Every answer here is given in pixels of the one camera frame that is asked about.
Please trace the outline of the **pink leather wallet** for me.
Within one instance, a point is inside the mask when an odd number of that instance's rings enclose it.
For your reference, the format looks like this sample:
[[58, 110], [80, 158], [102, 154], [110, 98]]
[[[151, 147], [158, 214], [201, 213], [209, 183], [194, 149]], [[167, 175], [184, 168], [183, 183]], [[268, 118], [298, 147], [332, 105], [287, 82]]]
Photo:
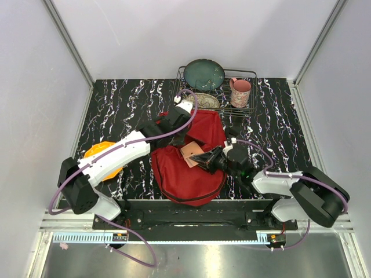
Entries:
[[194, 155], [202, 154], [203, 150], [195, 141], [193, 141], [193, 142], [190, 142], [189, 144], [183, 146], [182, 148], [180, 148], [180, 153], [181, 153], [184, 161], [188, 165], [188, 167], [192, 168], [192, 167], [197, 166], [198, 163], [193, 161], [191, 159], [191, 157], [194, 156]]

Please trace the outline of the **red student backpack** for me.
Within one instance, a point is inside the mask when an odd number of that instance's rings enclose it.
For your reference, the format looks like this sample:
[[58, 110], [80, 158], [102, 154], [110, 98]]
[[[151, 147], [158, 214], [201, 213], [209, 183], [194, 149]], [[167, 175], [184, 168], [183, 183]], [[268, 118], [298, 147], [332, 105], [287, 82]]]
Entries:
[[161, 192], [175, 203], [203, 206], [216, 198], [227, 179], [221, 170], [208, 173], [189, 167], [181, 150], [210, 151], [224, 146], [226, 136], [217, 112], [199, 110], [182, 145], [168, 145], [151, 153], [151, 167]]

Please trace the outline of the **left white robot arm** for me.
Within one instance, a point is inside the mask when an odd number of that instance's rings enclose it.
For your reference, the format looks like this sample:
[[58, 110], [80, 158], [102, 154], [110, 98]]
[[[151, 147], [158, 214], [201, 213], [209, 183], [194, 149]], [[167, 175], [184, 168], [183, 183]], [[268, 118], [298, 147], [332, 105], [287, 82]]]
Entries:
[[126, 137], [97, 154], [81, 160], [65, 159], [60, 168], [58, 193], [64, 196], [74, 214], [93, 212], [105, 217], [105, 223], [110, 228], [121, 228], [125, 223], [123, 208], [95, 187], [109, 174], [148, 155], [165, 143], [166, 138], [182, 132], [196, 112], [190, 102], [183, 101], [171, 107], [166, 115], [142, 123]]

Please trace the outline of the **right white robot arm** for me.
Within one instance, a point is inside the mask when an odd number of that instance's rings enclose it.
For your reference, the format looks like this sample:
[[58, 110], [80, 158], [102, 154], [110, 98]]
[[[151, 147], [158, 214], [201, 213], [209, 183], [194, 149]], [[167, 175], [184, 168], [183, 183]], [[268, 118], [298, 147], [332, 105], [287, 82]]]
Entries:
[[237, 144], [193, 154], [190, 160], [209, 173], [221, 170], [233, 176], [247, 190], [279, 195], [263, 215], [268, 229], [277, 229], [284, 222], [297, 219], [312, 220], [330, 228], [347, 212], [348, 192], [314, 166], [291, 173], [258, 170], [250, 164], [247, 148]]

